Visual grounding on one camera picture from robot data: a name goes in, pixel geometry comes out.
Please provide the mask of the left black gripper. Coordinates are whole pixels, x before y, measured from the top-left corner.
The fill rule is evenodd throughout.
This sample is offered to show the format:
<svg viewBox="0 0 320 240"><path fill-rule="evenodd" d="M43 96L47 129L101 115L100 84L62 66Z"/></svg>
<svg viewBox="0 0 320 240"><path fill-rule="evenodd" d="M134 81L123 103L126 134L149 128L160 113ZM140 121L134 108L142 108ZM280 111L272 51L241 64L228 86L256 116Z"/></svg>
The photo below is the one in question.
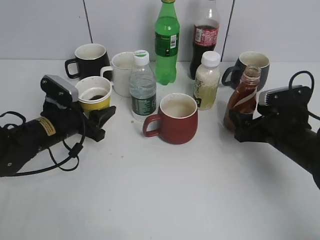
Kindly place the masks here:
<svg viewBox="0 0 320 240"><path fill-rule="evenodd" d="M55 134L52 139L62 141L75 134L84 135L96 142L105 138L104 124L116 113L116 106L110 106L100 110L93 110L89 116L84 114L78 102L73 102L65 107L50 97L46 97L43 104L42 117L48 119Z"/></svg>

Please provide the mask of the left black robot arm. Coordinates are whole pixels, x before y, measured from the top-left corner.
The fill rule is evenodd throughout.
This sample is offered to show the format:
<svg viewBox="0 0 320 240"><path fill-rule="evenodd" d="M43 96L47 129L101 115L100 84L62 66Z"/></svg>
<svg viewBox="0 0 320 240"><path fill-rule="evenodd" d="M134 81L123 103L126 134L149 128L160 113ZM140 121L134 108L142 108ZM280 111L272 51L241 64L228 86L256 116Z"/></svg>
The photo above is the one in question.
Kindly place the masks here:
<svg viewBox="0 0 320 240"><path fill-rule="evenodd" d="M79 102L69 106L60 106L44 101L40 117L31 121L15 111L1 114L14 115L22 120L20 125L5 124L0 128L0 175L1 177L19 177L44 173L62 166L71 159L79 159L85 138L100 142L105 138L103 125L116 113L116 107L110 106L93 110L85 116ZM28 172L20 169L39 152L49 150L62 142L68 150L68 156L61 162L53 160L53 165Z"/></svg>

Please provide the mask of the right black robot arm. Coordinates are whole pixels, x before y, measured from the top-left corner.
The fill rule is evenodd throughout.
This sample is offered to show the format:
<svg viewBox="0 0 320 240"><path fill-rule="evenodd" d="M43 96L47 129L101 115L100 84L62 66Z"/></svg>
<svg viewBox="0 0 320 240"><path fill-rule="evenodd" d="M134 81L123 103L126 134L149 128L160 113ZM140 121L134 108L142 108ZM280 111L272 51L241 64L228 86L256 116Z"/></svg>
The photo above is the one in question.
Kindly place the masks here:
<svg viewBox="0 0 320 240"><path fill-rule="evenodd" d="M268 143L309 172L320 184L320 137L312 131L308 116L297 102L307 107L312 90L303 85L275 88L261 93L258 118L245 118L232 109L229 117L234 124L234 137L239 142Z"/></svg>

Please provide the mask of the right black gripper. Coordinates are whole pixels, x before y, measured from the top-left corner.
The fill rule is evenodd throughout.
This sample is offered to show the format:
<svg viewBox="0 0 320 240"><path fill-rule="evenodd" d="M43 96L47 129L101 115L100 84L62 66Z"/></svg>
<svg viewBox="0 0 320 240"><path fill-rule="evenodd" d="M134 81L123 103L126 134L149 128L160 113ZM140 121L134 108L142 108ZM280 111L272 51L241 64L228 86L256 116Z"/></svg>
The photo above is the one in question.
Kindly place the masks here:
<svg viewBox="0 0 320 240"><path fill-rule="evenodd" d="M307 107L311 99L311 89L307 86L293 86L292 101L289 104L276 106L258 106L260 117L253 119L253 113L242 113L235 109L229 110L229 129L235 132L239 142L275 141L291 133L311 130L309 117L299 108L294 97Z"/></svg>

